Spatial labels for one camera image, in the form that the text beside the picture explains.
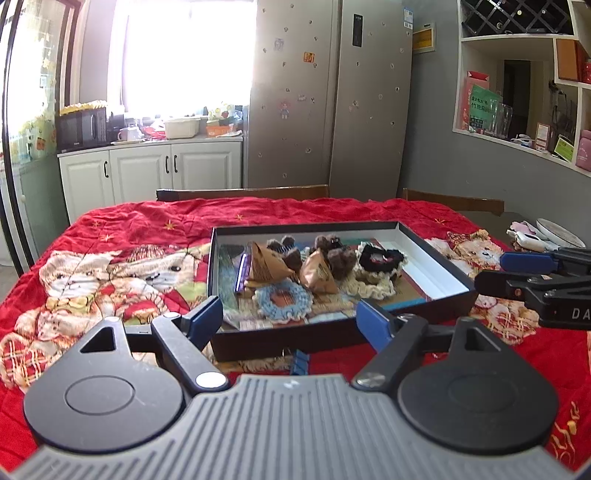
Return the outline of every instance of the white mug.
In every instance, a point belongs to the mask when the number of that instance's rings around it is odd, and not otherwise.
[[[141,140],[144,137],[144,134],[138,127],[127,127],[122,128],[119,133],[117,134],[117,139],[120,141],[133,141],[133,140]]]

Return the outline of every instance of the crocheted hair tie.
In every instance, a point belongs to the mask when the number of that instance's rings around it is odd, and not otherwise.
[[[285,294],[290,297],[291,304],[279,306],[273,301],[274,298]],[[288,323],[291,320],[303,320],[312,311],[312,295],[289,279],[258,288],[253,299],[259,305],[259,314],[272,322]]]

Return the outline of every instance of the fridge magnet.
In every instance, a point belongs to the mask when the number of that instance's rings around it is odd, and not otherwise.
[[[287,120],[290,117],[289,107],[290,104],[288,102],[281,102],[279,105],[279,113],[281,114],[282,120]]]

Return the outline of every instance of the wooden chair back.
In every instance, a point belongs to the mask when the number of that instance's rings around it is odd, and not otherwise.
[[[404,200],[425,200],[426,202],[441,203],[459,212],[491,212],[496,216],[501,216],[505,211],[505,202],[503,200],[455,197],[410,189],[402,189],[402,198]]]
[[[231,197],[258,197],[273,200],[295,199],[313,200],[330,196],[328,185],[307,185],[303,187],[269,187],[261,189],[228,189],[228,190],[156,190],[156,198],[161,202],[178,202],[179,200],[219,199]]]

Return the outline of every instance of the gray wall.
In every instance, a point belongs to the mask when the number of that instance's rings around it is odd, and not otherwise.
[[[452,132],[456,0],[407,4],[414,10],[415,26],[436,23],[437,50],[413,57],[400,188],[503,199],[506,211],[552,220],[591,245],[591,178],[536,155]]]
[[[80,62],[80,101],[107,100],[109,48],[117,1],[86,1],[90,7]]]

